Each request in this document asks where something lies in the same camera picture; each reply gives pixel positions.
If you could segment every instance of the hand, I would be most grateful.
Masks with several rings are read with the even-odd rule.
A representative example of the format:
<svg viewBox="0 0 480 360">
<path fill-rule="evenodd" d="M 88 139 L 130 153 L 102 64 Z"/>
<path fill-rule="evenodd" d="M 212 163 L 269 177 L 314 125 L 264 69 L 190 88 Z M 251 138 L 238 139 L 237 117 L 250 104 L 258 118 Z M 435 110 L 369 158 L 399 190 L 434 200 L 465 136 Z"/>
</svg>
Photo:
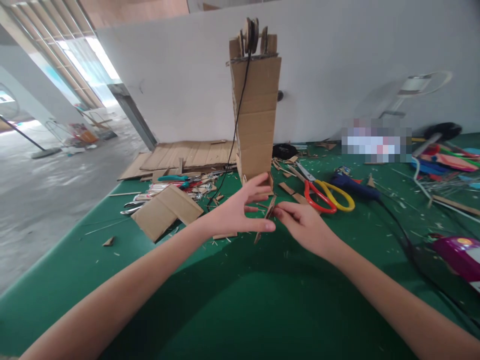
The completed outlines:
<svg viewBox="0 0 480 360">
<path fill-rule="evenodd" d="M 201 219 L 208 222 L 212 235 L 235 232 L 265 232 L 275 231 L 275 223 L 263 218 L 248 218 L 245 213 L 254 213 L 259 209 L 246 204 L 268 200 L 270 186 L 260 186 L 268 179 L 266 172 L 255 176 L 222 205 L 210 211 Z"/>
<path fill-rule="evenodd" d="M 326 260 L 345 244 L 310 205 L 283 201 L 276 205 L 273 215 L 300 245 Z"/>
</svg>

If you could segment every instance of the table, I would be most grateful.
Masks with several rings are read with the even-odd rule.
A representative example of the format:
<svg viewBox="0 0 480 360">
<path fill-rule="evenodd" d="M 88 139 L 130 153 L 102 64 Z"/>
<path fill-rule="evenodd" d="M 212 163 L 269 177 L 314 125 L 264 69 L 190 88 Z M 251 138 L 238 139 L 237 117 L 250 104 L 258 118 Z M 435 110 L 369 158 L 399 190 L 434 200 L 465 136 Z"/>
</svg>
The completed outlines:
<svg viewBox="0 0 480 360">
<path fill-rule="evenodd" d="M 462 135 L 455 143 L 478 148 L 479 139 L 480 134 Z M 471 233 L 478 234 L 480 229 L 476 223 L 440 205 L 427 209 L 426 197 L 414 193 L 411 180 L 392 171 L 412 175 L 408 164 L 365 165 L 360 158 L 340 156 L 339 146 L 327 151 L 310 145 L 310 152 L 320 157 L 301 162 L 317 178 L 328 180 L 336 167 L 347 165 L 354 178 L 364 179 L 372 173 L 379 184 L 415 207 L 417 210 L 403 209 L 388 198 L 384 200 L 417 245 L 425 271 L 480 319 L 480 297 L 434 253 L 425 250 L 417 236 L 438 231 L 438 224 L 458 235 L 473 236 Z M 276 185 L 280 182 L 303 192 L 304 185 L 297 178 L 287 179 L 274 168 L 272 173 L 278 201 L 293 201 Z M 240 180 L 237 173 L 226 176 L 221 193 L 227 198 L 240 187 Z M 127 180 L 113 193 L 147 187 L 147 183 Z M 475 193 L 463 193 L 468 194 L 459 195 L 458 201 L 478 206 L 472 196 Z M 130 198 L 104 198 L 5 292 L 0 298 L 0 354 L 19 356 L 88 293 L 170 237 L 166 233 L 155 245 L 132 219 L 125 220 L 119 212 Z M 323 216 L 333 231 L 395 281 L 465 328 L 465 317 L 445 303 L 408 262 L 393 220 L 379 205 L 355 201 L 353 212 Z M 203 199 L 200 204 L 205 208 L 206 202 Z M 116 237 L 114 245 L 102 247 L 111 236 Z M 254 233 L 242 233 L 232 238 L 232 243 L 219 240 L 218 246 L 206 243 L 200 247 L 101 359 L 347 358 L 359 354 L 370 359 L 415 358 L 357 289 L 326 261 L 301 248 L 282 225 L 275 233 L 263 234 L 257 245 L 254 237 Z"/>
</svg>

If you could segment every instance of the concrete floor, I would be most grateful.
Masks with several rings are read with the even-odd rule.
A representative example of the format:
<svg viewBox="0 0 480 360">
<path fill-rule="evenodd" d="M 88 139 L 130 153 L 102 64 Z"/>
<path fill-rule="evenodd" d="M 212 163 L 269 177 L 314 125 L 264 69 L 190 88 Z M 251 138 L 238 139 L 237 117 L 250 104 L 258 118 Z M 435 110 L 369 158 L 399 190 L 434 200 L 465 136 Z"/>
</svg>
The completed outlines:
<svg viewBox="0 0 480 360">
<path fill-rule="evenodd" d="M 123 114 L 108 124 L 118 137 L 71 157 L 61 152 L 32 160 L 35 146 L 14 131 L 0 134 L 0 294 L 117 185 L 139 151 L 147 150 Z M 21 129 L 44 148 L 60 145 L 36 121 Z"/>
</svg>

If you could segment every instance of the person's right hand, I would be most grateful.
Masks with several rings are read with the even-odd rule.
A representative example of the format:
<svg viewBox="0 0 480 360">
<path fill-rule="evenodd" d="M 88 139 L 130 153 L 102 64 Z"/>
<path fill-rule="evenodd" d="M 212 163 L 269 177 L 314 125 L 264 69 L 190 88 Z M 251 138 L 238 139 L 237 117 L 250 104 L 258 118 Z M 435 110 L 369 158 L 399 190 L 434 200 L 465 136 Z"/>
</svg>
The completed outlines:
<svg viewBox="0 0 480 360">
<path fill-rule="evenodd" d="M 300 245 L 326 260 L 345 244 L 310 205 L 283 201 L 276 205 L 273 215 Z"/>
</svg>

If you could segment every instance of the red and yellow scissors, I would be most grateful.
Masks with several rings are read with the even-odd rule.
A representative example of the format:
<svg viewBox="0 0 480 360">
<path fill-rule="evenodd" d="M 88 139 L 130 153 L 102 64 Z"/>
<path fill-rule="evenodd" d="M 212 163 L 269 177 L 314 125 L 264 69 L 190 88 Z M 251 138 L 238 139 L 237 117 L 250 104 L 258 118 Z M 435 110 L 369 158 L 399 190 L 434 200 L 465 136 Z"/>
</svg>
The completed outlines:
<svg viewBox="0 0 480 360">
<path fill-rule="evenodd" d="M 337 209 L 343 211 L 343 212 L 351 212 L 353 209 L 355 209 L 355 202 L 354 200 L 352 199 L 352 197 L 350 195 L 348 195 L 345 191 L 343 191 L 342 189 L 336 187 L 336 186 L 333 186 L 332 184 L 329 184 L 328 182 L 325 182 L 325 181 L 320 181 L 318 179 L 316 179 L 312 174 L 310 174 L 307 169 L 305 169 L 298 161 L 295 162 L 296 165 L 298 166 L 298 168 L 300 169 L 300 171 L 303 173 L 303 175 L 305 176 L 305 192 L 304 192 L 304 195 L 305 195 L 305 199 L 308 201 L 308 203 L 315 209 L 315 210 L 318 210 L 322 213 L 326 213 L 326 214 L 335 214 L 337 212 Z M 322 189 L 323 191 L 325 192 L 326 196 L 323 195 L 316 187 L 315 187 L 315 184 L 318 184 Z M 340 195 L 342 195 L 346 201 L 348 202 L 348 206 L 345 207 L 343 205 L 341 205 L 336 199 L 335 197 L 332 195 L 332 193 L 330 192 L 330 189 L 336 191 L 337 193 L 339 193 Z M 328 208 L 324 208 L 324 207 L 321 207 L 320 205 L 318 205 L 317 203 L 315 203 L 315 201 L 312 200 L 312 198 L 310 197 L 310 190 L 312 190 L 315 194 L 317 194 L 320 199 L 322 199 L 324 202 L 327 203 L 327 205 L 330 207 L 329 209 Z"/>
</svg>

